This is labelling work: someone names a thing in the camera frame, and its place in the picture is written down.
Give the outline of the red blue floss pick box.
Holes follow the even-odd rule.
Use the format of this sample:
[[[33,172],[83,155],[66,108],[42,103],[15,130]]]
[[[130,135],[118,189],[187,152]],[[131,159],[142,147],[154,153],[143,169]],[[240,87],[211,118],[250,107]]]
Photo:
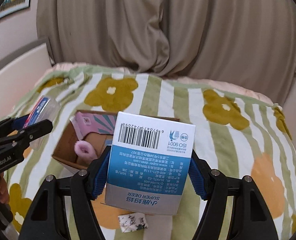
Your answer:
[[[60,110],[60,104],[50,96],[41,96],[23,126],[26,128],[43,120],[54,121]]]

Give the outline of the pink fluffy scrunchie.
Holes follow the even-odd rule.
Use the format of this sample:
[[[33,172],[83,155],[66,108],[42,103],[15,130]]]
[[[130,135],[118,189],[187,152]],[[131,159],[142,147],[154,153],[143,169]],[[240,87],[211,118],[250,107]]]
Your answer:
[[[88,166],[93,160],[97,159],[94,147],[87,141],[78,140],[74,145],[74,151],[77,155],[77,164]]]

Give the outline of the white floral small box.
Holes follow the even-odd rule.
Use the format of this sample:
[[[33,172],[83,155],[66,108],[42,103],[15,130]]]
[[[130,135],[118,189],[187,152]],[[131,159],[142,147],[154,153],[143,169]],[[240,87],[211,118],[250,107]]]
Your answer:
[[[118,216],[120,229],[123,233],[134,232],[148,228],[144,213],[130,213]]]

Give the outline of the blue white barcode box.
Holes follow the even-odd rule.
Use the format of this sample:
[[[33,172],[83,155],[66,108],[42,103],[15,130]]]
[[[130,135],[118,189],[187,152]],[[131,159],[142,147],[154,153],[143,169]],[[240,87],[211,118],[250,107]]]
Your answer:
[[[119,112],[105,203],[151,215],[175,215],[191,162],[196,127]]]

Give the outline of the white headboard cushion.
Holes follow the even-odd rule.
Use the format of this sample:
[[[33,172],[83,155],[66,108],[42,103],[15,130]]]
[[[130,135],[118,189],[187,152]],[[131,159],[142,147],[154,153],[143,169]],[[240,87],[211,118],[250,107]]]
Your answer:
[[[51,61],[47,46],[43,44],[0,70],[0,118],[12,111],[16,103],[34,88],[47,69],[51,69]]]

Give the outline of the pink teal cardboard box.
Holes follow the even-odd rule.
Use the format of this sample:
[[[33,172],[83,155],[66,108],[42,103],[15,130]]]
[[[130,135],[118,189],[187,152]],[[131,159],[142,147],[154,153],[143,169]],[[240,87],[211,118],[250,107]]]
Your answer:
[[[114,133],[116,113],[79,110],[69,119],[62,136],[52,154],[53,159],[71,172],[86,169],[88,166],[77,164],[74,145],[78,140],[89,142],[98,158],[105,147],[110,145]]]

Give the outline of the floral striped fleece blanket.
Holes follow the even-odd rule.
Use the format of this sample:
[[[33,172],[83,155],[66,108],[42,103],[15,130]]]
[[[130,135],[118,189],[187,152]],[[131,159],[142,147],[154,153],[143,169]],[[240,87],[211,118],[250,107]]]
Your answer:
[[[296,231],[296,150],[282,107],[218,90],[205,84],[187,85],[125,68],[84,66],[46,75],[15,108],[28,114],[41,96],[60,104],[54,128],[22,163],[6,172],[13,226],[20,231],[44,178],[63,177],[68,169],[52,154],[76,111],[125,111],[177,118],[194,124],[194,149],[212,168],[229,177],[250,175],[262,193],[280,239]]]

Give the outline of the grey bed headboard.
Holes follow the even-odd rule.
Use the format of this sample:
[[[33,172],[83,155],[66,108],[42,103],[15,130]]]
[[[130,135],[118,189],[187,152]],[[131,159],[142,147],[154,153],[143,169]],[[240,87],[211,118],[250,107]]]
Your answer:
[[[52,61],[54,61],[53,52],[51,49],[51,45],[49,42],[49,39],[47,37],[42,37],[38,40],[35,40],[29,44],[26,44],[25,46],[22,46],[21,48],[11,52],[7,56],[0,59],[0,70],[5,67],[7,64],[9,64],[11,61],[15,60],[19,56],[22,56],[24,53],[29,52],[30,50],[45,44],[47,46],[48,55],[51,58]]]

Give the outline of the beige curtain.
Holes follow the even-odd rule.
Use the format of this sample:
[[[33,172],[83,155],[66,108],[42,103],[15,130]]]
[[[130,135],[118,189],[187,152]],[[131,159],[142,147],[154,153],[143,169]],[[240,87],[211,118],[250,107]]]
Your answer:
[[[225,81],[283,104],[296,77],[292,0],[38,0],[56,62]]]

